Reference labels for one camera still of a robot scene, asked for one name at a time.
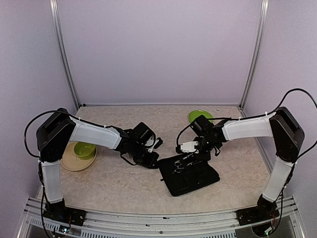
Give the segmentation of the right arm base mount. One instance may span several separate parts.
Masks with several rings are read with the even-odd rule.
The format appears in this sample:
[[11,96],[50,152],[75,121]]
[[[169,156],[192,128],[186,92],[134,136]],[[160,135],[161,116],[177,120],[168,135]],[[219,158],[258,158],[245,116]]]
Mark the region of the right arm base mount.
[[280,215],[277,207],[271,210],[266,208],[259,208],[258,206],[239,209],[236,211],[237,219],[240,226],[249,225],[272,219]]

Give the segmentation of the silver scissors black blades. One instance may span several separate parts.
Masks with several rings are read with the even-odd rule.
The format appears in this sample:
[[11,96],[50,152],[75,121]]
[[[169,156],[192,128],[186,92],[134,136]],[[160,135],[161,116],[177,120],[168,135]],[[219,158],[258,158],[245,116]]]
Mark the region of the silver scissors black blades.
[[202,160],[197,158],[197,154],[188,155],[183,158],[183,161],[187,167],[196,165],[200,163]]

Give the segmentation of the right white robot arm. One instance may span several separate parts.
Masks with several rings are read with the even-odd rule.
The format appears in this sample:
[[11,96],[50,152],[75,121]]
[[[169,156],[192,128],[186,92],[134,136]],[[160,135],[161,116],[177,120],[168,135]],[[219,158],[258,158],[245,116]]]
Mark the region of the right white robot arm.
[[204,115],[197,117],[190,127],[197,138],[180,145],[181,152],[207,153],[219,149],[224,142],[242,138],[271,137],[276,148],[276,161],[270,179],[258,199],[253,215],[264,220],[276,209],[276,201],[290,180],[290,175],[299,158],[305,134],[294,116],[286,107],[273,113],[243,119],[223,119],[211,123]]

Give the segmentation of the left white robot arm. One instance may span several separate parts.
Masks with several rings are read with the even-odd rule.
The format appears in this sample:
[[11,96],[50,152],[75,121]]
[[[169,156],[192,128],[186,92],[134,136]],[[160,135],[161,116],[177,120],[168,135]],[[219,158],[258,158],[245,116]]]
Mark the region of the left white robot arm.
[[58,220],[69,216],[61,192],[60,161],[69,142],[94,144],[132,158],[131,165],[148,169],[158,168],[159,155],[154,150],[162,140],[143,122],[133,129],[99,125],[77,118],[64,108],[50,111],[51,116],[37,129],[40,171],[47,198],[48,210]]

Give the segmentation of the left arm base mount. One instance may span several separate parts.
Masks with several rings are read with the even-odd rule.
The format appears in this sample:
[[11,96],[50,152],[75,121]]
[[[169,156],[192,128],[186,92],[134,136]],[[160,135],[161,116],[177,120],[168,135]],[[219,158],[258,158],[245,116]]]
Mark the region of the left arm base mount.
[[64,200],[58,203],[46,202],[43,216],[69,225],[83,226],[86,211],[65,206]]

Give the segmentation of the black tool pouch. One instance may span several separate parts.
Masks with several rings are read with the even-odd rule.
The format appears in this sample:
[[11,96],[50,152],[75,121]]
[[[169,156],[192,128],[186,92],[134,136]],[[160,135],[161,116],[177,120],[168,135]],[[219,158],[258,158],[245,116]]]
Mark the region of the black tool pouch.
[[[174,197],[198,190],[220,181],[218,172],[208,161],[187,167],[183,158],[188,155],[176,155],[158,161],[158,168],[170,194]],[[174,162],[180,161],[184,167],[181,173],[173,174]]]

